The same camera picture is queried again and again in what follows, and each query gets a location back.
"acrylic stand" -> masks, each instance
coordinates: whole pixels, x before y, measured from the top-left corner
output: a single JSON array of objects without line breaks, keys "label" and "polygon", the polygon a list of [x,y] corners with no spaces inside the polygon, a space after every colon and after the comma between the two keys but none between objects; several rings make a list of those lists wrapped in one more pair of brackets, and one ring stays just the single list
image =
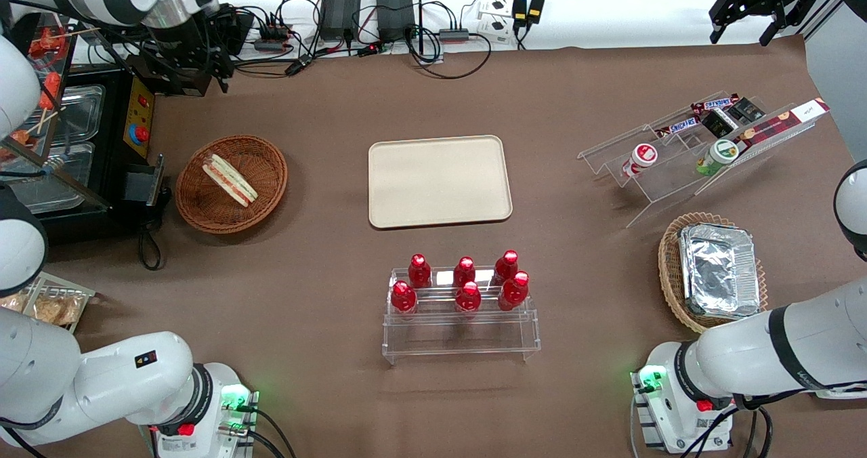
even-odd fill
[{"label": "acrylic stand", "polygon": [[[726,91],[720,91],[699,102],[730,96],[731,94]],[[750,98],[749,100],[762,111],[768,110],[759,99]],[[749,127],[759,124],[769,117],[790,111],[795,106],[795,104],[790,104],[776,112],[771,112],[758,121],[737,128],[725,135],[724,138],[734,140]],[[662,139],[657,138],[656,133],[654,133],[657,129],[684,121],[691,115],[690,107],[684,107],[684,109],[661,118],[659,121],[635,128],[579,154],[578,158],[586,161],[595,174],[610,174],[620,188],[631,190],[635,198],[642,199],[640,202],[644,208],[632,218],[626,227],[631,227],[642,217],[659,214],[673,205],[688,201],[688,199],[718,183],[721,178],[734,177],[737,173],[744,173],[744,171],[758,167],[770,158],[774,152],[772,150],[774,147],[810,129],[816,121],[816,119],[812,119],[796,125],[788,131],[778,133],[774,137],[752,146],[733,164],[722,168],[713,177],[706,177],[696,171],[696,162],[704,156],[707,148],[717,139],[704,125],[697,125],[680,131],[680,133],[669,134]],[[638,143],[649,143],[656,147],[658,159],[653,167],[645,169],[635,177],[627,177],[622,172],[622,165],[631,156],[632,149]],[[749,167],[743,167],[743,164],[746,163],[750,164]]]},{"label": "acrylic stand", "polygon": [[391,365],[403,356],[461,355],[471,353],[521,353],[524,360],[541,349],[538,313],[531,297],[510,311],[499,309],[501,286],[490,285],[492,266],[476,267],[476,283],[482,295],[478,312],[454,310],[453,267],[433,268],[431,287],[416,289],[417,311],[402,315],[391,304],[394,282],[408,282],[406,269],[393,269],[386,293],[382,323],[382,356]]}]

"round wicker basket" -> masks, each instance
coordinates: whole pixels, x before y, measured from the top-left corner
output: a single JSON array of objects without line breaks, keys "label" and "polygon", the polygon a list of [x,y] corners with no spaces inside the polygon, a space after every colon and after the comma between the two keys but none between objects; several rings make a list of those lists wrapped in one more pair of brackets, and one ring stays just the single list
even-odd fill
[{"label": "round wicker basket", "polygon": [[[729,319],[719,317],[697,316],[687,309],[683,296],[683,272],[681,270],[681,246],[678,242],[678,233],[690,224],[710,223],[722,226],[734,226],[727,218],[719,217],[707,212],[690,212],[676,218],[669,229],[662,235],[659,242],[659,279],[662,283],[662,293],[671,311],[684,323],[687,328],[697,333],[702,333],[713,326],[724,325],[731,322]],[[761,298],[761,310],[767,310],[767,285],[765,284],[765,271],[761,262],[756,259],[756,275],[759,279],[759,297]]]},{"label": "round wicker basket", "polygon": [[[202,170],[213,153],[241,173],[259,197],[242,207]],[[190,226],[211,234],[245,230],[264,220],[289,183],[286,159],[276,146],[255,136],[228,136],[202,146],[177,177],[177,210]]]}]

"aluminum foil container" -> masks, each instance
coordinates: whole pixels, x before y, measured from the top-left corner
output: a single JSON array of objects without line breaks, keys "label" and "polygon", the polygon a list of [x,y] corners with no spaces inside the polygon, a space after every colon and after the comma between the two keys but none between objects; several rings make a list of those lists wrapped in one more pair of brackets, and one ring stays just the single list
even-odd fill
[{"label": "aluminum foil container", "polygon": [[688,310],[723,319],[759,312],[759,279],[749,233],[718,224],[693,224],[681,230],[680,244]]}]

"control panel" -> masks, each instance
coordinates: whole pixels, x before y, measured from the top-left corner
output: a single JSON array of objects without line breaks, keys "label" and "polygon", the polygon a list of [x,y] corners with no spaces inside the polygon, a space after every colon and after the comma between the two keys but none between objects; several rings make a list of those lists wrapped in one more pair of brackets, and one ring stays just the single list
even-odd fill
[{"label": "control panel", "polygon": [[133,78],[129,93],[127,124],[123,128],[123,141],[143,159],[148,158],[151,140],[151,124],[154,119],[154,94],[139,80]]}]

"brown tabletop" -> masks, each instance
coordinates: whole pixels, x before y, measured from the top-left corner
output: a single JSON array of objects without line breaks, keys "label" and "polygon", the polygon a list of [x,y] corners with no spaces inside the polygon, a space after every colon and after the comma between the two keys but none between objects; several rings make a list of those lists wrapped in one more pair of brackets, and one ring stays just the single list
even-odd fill
[{"label": "brown tabletop", "polygon": [[[450,54],[442,68],[459,72],[480,58]],[[511,51],[461,81],[434,81],[410,63],[320,60],[291,79],[238,75],[226,95],[213,87],[204,99],[158,99],[152,152],[167,155],[169,174],[204,143],[247,133],[282,149],[290,186],[262,226],[225,238],[196,232],[170,208],[156,236],[167,257],[160,272],[139,266],[131,239],[53,249],[49,272],[105,294],[78,328],[83,350],[174,331],[196,361],[226,363],[262,391],[262,408],[299,458],[625,458],[628,372],[656,344],[696,337],[660,292],[656,249],[673,217],[709,211],[750,230],[771,306],[864,273],[832,211],[851,157],[830,118],[752,175],[628,230],[640,207],[576,160],[722,89],[772,108],[817,97],[800,38],[767,48]],[[369,146],[476,134],[505,145],[511,218],[412,230],[368,223]],[[542,351],[527,363],[462,356],[390,368],[380,353],[390,269],[416,251],[446,266],[460,255],[492,263],[508,248],[532,274]],[[812,396],[771,405],[772,455],[863,456],[864,407]],[[747,427],[738,415],[734,449],[709,455],[740,456]],[[126,421],[41,449],[51,457],[148,456]]]}]

